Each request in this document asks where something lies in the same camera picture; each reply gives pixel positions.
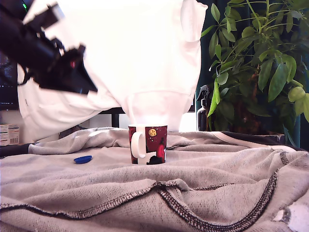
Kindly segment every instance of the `black robotic arm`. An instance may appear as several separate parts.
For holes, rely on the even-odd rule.
[[[84,67],[85,46],[66,51],[58,39],[49,40],[44,30],[62,17],[58,4],[23,20],[34,0],[0,1],[0,50],[23,67],[25,84],[33,78],[41,88],[87,94],[97,91]],[[5,80],[2,70],[0,78]]]

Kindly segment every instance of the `mug handle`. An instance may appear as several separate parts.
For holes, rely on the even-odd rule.
[[[142,159],[146,157],[146,154],[140,153],[140,151],[143,150],[143,146],[145,145],[143,141],[145,141],[145,136],[143,135],[143,133],[135,132],[132,135],[131,151],[132,151],[132,155],[137,159]]]

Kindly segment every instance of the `mug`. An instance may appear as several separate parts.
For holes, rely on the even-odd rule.
[[[161,164],[166,160],[167,125],[129,125],[133,164]]]

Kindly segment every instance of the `black spray bottle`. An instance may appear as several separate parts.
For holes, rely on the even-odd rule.
[[[201,87],[197,101],[202,101],[202,108],[197,112],[197,130],[210,131],[207,115],[210,110],[210,87],[205,85]]]

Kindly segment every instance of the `white cloth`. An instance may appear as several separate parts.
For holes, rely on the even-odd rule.
[[[25,21],[50,0],[33,3]],[[33,140],[66,130],[103,110],[122,107],[131,123],[177,131],[200,74],[207,6],[196,0],[58,0],[65,19],[46,30],[64,46],[86,45],[85,67],[98,93],[19,87],[20,111]]]

